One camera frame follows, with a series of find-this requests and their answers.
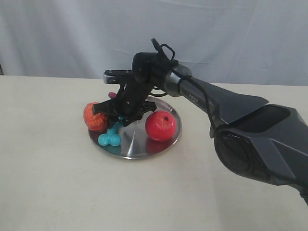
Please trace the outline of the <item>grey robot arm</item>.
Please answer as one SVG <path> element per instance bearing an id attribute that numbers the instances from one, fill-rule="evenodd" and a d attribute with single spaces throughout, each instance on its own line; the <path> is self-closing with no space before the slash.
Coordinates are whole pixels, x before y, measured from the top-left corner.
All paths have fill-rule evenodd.
<path id="1" fill-rule="evenodd" d="M 207 113 L 210 137 L 223 165 L 233 173 L 272 185 L 288 185 L 308 197 L 308 126 L 291 107 L 270 104 L 258 96 L 238 94 L 198 80 L 174 58 L 141 52 L 132 70 L 107 70 L 104 80 L 119 84 L 115 98 L 94 105 L 109 123 L 124 126 L 156 105 L 147 101 L 158 88 L 183 96 Z"/>

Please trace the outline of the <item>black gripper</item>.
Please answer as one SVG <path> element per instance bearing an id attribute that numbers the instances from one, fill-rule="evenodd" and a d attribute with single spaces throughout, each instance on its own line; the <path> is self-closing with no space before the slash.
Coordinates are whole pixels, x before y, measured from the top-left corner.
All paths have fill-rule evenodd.
<path id="1" fill-rule="evenodd" d="M 103 113 L 121 117 L 124 127 L 141 120 L 145 113 L 157 109 L 155 102 L 145 102 L 147 96 L 154 87 L 166 92 L 165 78 L 178 64 L 177 60 L 170 60 L 163 54 L 137 53 L 132 61 L 132 75 L 118 91 L 114 102 L 93 104 L 93 114 Z"/>

